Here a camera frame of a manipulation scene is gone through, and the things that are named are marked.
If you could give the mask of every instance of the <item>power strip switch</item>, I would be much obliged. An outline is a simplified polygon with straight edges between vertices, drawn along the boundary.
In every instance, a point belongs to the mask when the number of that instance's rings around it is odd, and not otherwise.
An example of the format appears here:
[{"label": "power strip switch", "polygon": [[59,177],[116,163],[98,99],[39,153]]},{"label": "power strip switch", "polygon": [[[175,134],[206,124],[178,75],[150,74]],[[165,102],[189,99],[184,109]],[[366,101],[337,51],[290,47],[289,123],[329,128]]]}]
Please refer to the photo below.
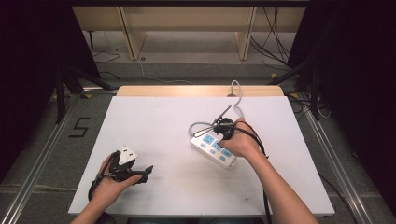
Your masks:
[{"label": "power strip switch", "polygon": [[210,133],[199,137],[193,137],[191,145],[206,155],[209,159],[224,169],[228,169],[236,164],[236,157],[227,148],[219,146],[219,139]]}]

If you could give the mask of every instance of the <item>white table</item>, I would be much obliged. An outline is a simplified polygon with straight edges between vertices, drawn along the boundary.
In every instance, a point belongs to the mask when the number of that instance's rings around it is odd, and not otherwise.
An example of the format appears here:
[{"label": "white table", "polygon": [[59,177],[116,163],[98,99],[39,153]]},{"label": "white table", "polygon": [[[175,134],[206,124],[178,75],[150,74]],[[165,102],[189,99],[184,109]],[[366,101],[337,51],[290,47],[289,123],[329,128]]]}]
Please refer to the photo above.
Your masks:
[{"label": "white table", "polygon": [[[125,190],[106,211],[128,217],[259,217],[262,186],[246,160],[224,170],[190,145],[195,121],[212,122],[236,98],[116,96],[112,99],[69,209],[78,214],[102,161],[126,145],[136,170],[154,165],[146,184]],[[334,210],[284,96],[244,97],[240,107],[262,139],[270,162],[316,216]],[[224,116],[237,119],[233,109]]]}]

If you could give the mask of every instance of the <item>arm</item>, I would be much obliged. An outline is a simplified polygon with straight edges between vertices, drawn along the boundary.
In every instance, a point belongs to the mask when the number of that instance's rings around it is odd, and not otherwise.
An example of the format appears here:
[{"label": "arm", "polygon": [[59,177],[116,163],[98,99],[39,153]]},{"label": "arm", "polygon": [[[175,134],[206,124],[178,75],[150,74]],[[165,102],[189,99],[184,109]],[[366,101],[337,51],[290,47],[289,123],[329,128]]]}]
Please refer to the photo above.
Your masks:
[{"label": "arm", "polygon": [[[237,123],[237,127],[253,133],[242,122]],[[235,131],[230,140],[221,140],[219,145],[229,149],[237,157],[244,157],[252,166],[262,182],[277,223],[318,223],[300,197],[260,152],[253,138]]]},{"label": "arm", "polygon": [[[107,159],[103,161],[100,170],[102,170],[109,158],[110,157],[107,157]],[[120,194],[128,187],[137,183],[141,177],[142,175],[133,175],[122,182],[116,182],[109,176],[103,178],[93,192],[91,201],[71,223],[95,223],[102,213],[119,198]]]}]

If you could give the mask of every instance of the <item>white power strip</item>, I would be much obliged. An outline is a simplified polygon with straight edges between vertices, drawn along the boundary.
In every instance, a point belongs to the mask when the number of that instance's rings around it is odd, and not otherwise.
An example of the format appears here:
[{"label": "white power strip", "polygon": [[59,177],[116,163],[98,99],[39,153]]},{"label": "white power strip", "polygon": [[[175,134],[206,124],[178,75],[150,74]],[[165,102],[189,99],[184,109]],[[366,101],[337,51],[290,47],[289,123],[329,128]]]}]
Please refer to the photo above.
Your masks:
[{"label": "white power strip", "polygon": [[228,169],[236,164],[236,157],[226,148],[221,148],[219,139],[210,133],[205,133],[190,140],[193,147],[204,153],[209,159],[224,169]]}]

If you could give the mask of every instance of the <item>gray floor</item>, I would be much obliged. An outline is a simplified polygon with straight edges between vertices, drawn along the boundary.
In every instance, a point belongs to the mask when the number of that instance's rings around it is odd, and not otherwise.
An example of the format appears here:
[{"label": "gray floor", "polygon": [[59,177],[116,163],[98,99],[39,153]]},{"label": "gray floor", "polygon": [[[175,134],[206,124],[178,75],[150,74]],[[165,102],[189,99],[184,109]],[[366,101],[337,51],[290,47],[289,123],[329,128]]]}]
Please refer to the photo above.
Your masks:
[{"label": "gray floor", "polygon": [[[264,34],[254,34],[257,40],[263,41]],[[282,41],[288,48],[291,46],[293,34],[282,35]],[[261,85],[271,80],[271,74],[281,75],[284,72],[268,68],[262,64],[261,55],[250,48],[246,61],[240,61],[237,46],[231,33],[149,33],[140,54],[140,61],[146,77],[142,76],[139,63],[128,58],[122,34],[113,32],[94,32],[94,49],[92,53],[102,50],[119,53],[120,57],[110,63],[98,63],[103,80],[113,86],[120,85],[169,85],[153,81],[147,77],[163,80],[186,80],[194,84],[229,85],[237,79],[242,85]],[[268,48],[276,52],[276,44],[270,41]],[[114,55],[101,53],[95,56],[97,62],[106,62]],[[281,66],[275,61],[267,60],[272,66]],[[281,85],[284,92],[293,91],[294,80]],[[95,87],[81,80],[85,87]],[[89,97],[81,97],[75,105],[69,121],[41,174],[33,193],[30,195],[17,223],[67,223],[72,216],[67,214],[78,182],[90,157],[96,136],[104,120],[106,110],[114,94],[95,93]],[[327,161],[323,149],[303,113],[296,114],[305,142],[317,166],[318,172],[340,189],[332,168]],[[80,124],[89,127],[83,138],[70,138],[72,134],[80,134],[74,130],[78,118],[90,118]],[[4,215],[16,196],[19,186],[29,175],[42,148],[46,145],[56,120],[56,101],[51,99],[43,113],[35,134],[31,137],[26,149],[21,152],[6,179],[0,186],[0,217]],[[358,159],[352,156],[352,149],[334,117],[321,119],[320,124],[329,136],[334,150],[346,168],[353,186],[359,193],[373,223],[396,223],[395,217],[387,208],[374,184],[365,173]],[[335,208],[332,217],[319,218],[320,223],[353,223],[347,208],[337,194],[326,183],[324,186]],[[117,217],[118,223],[124,223],[126,217]]]}]

